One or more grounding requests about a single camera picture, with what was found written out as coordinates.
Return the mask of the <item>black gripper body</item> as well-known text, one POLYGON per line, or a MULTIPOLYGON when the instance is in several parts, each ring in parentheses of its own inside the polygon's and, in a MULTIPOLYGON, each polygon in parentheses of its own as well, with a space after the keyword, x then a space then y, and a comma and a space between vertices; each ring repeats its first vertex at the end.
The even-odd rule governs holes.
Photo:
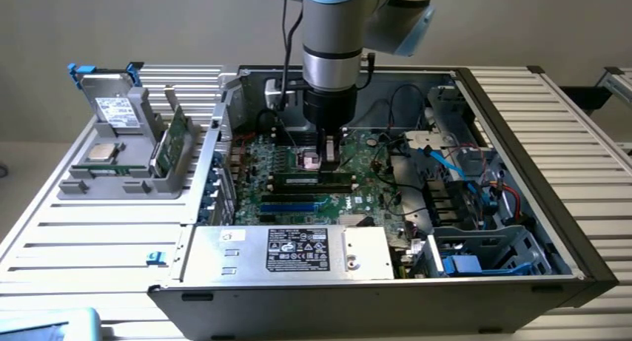
POLYGON ((354 119, 358 88, 344 91, 310 89, 304 95, 304 116, 326 135, 334 135, 354 119))

